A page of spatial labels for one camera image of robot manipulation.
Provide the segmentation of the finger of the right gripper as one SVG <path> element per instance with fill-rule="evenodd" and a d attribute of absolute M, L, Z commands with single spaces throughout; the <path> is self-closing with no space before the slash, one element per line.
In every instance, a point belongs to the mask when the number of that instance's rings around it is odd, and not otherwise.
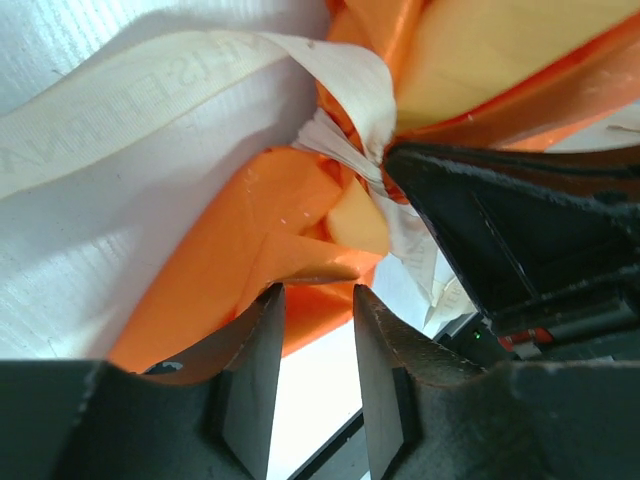
<path fill-rule="evenodd" d="M 639 286 L 639 149 L 534 153 L 403 143 L 385 173 L 491 318 Z"/>

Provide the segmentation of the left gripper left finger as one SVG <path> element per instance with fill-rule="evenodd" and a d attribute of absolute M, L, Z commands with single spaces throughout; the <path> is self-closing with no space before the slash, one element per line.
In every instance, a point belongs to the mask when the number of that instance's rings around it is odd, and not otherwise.
<path fill-rule="evenodd" d="M 170 385 L 213 383 L 204 432 L 251 479 L 264 479 L 271 445 L 285 323 L 276 283 L 236 319 L 144 374 Z"/>

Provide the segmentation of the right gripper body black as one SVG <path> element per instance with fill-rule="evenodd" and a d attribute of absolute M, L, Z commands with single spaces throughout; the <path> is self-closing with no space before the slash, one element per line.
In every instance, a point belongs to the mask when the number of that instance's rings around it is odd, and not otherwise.
<path fill-rule="evenodd" d="M 479 313 L 449 322 L 435 341 L 484 368 L 500 361 L 634 361 L 639 359 L 639 287 L 590 290 L 545 309 L 556 318 L 544 328 L 504 337 Z"/>

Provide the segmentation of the cream ribbon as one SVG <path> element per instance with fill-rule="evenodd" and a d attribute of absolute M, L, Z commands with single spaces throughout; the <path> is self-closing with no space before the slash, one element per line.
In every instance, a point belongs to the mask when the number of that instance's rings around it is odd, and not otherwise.
<path fill-rule="evenodd" d="M 396 124 L 393 82 L 368 49 L 269 32 L 182 31 L 155 37 L 76 69 L 1 120 L 1 194 L 33 189 L 91 166 L 144 139 L 202 103 L 284 58 L 304 68 L 338 102 L 360 144 L 323 110 L 295 146 L 324 154 L 369 184 L 391 223 L 393 254 L 426 295 L 427 325 L 474 311 L 461 282 L 437 278 L 441 252 L 410 207 L 385 190 L 382 157 Z"/>

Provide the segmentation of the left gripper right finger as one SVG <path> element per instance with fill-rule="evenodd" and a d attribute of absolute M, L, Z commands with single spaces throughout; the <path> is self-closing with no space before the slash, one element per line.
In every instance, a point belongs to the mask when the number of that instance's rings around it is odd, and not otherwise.
<path fill-rule="evenodd" d="M 353 314 L 370 474 L 390 479 L 424 440 L 421 382 L 442 388 L 483 368 L 409 326 L 364 285 L 354 288 Z"/>

